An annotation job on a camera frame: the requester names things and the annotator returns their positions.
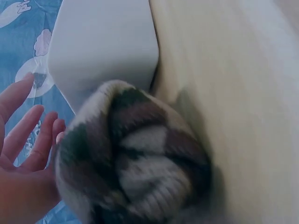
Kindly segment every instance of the cartoon print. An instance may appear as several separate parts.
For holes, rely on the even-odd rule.
[[[44,29],[41,32],[34,44],[36,57],[26,61],[15,76],[15,81],[18,82],[22,80],[27,72],[33,72],[34,84],[28,98],[40,97],[49,91],[54,85],[54,80],[49,74],[47,66],[47,53],[49,50],[51,35],[52,33],[48,29]]]
[[[0,28],[7,26],[18,18],[22,13],[31,9],[31,6],[28,5],[30,0],[24,0],[23,2],[15,2],[8,6],[0,14]]]

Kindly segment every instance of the hand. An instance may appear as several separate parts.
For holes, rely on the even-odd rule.
[[[45,168],[51,147],[55,148],[58,134],[65,130],[57,113],[46,115],[30,155],[19,167],[13,162],[38,123],[43,106],[33,106],[4,138],[5,123],[25,101],[33,81],[29,73],[0,94],[0,223],[32,224],[60,200],[52,163]]]

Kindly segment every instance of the blue bedsheet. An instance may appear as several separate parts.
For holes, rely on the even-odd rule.
[[[46,113],[57,111],[66,125],[73,112],[54,85],[46,65],[51,33],[62,0],[0,0],[0,91],[34,72],[35,84],[25,103],[6,124],[8,133],[33,105],[42,104],[45,112],[28,137],[15,161],[19,166],[31,150]],[[71,211],[60,202],[39,224],[78,224]]]

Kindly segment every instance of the fingernail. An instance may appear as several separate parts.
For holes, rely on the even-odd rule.
[[[28,72],[28,73],[23,77],[23,80],[25,80],[25,79],[32,79],[32,78],[34,78],[32,72]]]
[[[56,144],[58,144],[64,136],[64,132],[61,132],[56,137]]]

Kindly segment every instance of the printed pattern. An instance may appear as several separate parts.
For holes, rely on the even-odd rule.
[[[169,106],[104,83],[58,146],[59,192],[84,224],[164,224],[210,186],[211,166]]]

